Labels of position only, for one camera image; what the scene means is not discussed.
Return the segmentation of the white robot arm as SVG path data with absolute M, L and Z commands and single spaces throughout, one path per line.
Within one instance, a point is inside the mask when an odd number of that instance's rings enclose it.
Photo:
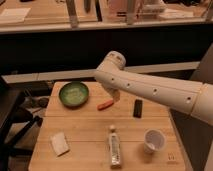
M 213 85 L 124 70 L 125 57 L 110 51 L 94 71 L 105 89 L 122 90 L 188 114 L 213 126 Z

